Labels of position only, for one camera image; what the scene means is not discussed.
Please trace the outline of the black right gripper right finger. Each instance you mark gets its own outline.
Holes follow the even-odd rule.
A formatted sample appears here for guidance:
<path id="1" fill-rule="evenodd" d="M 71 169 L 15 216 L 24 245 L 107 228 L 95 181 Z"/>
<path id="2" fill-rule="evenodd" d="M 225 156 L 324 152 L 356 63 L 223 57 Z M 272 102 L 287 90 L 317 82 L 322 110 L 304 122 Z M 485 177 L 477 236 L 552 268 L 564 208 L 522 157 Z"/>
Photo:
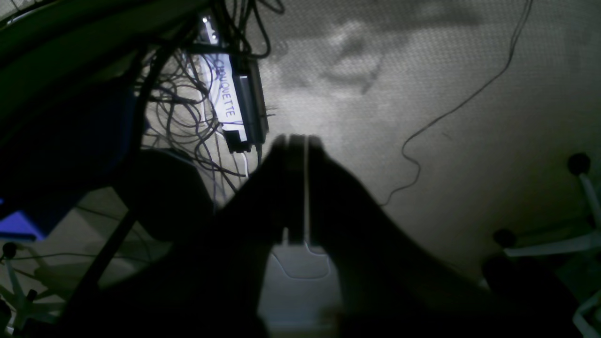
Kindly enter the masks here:
<path id="1" fill-rule="evenodd" d="M 481 289 L 408 237 L 308 138 L 310 235 L 335 264 L 340 338 L 579 338 L 570 308 Z"/>

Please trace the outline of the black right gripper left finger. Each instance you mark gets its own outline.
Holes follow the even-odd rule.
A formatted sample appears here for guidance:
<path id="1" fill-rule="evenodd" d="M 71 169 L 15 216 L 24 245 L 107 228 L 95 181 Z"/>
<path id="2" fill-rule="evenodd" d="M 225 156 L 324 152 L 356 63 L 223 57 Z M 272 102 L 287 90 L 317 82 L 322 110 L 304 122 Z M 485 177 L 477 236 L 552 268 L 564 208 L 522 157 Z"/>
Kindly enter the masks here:
<path id="1" fill-rule="evenodd" d="M 280 232 L 268 215 L 273 173 L 287 137 L 208 224 L 141 272 L 62 315 L 63 338 L 268 338 L 258 315 L 270 252 Z"/>

